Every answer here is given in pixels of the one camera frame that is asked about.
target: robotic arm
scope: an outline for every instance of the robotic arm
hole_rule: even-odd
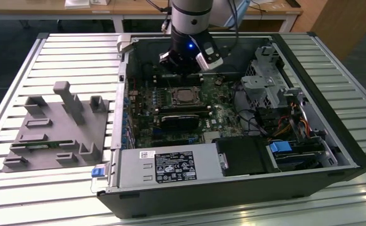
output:
[[[208,33],[213,0],[172,0],[171,47],[160,54],[160,65],[183,76],[208,71],[223,57]]]

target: blue latch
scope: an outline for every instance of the blue latch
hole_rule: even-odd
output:
[[[104,177],[104,169],[105,169],[104,165],[95,167],[92,169],[92,177],[93,178]]]
[[[271,151],[275,152],[291,152],[291,146],[288,141],[276,141],[269,144]]]

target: motherboard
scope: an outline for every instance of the motherboard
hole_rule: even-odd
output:
[[[165,74],[129,84],[136,148],[203,144],[243,135],[231,104],[233,82],[221,74],[184,79]]]

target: white label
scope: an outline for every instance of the white label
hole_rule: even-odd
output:
[[[92,11],[92,13],[109,13],[109,11]]]
[[[156,151],[139,152],[140,159],[152,159],[155,158]]]

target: table leg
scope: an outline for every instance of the table leg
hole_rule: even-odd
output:
[[[115,25],[115,32],[116,33],[124,33],[124,26],[123,26],[123,16],[113,16],[113,25]]]
[[[290,32],[298,15],[286,15],[279,32]]]

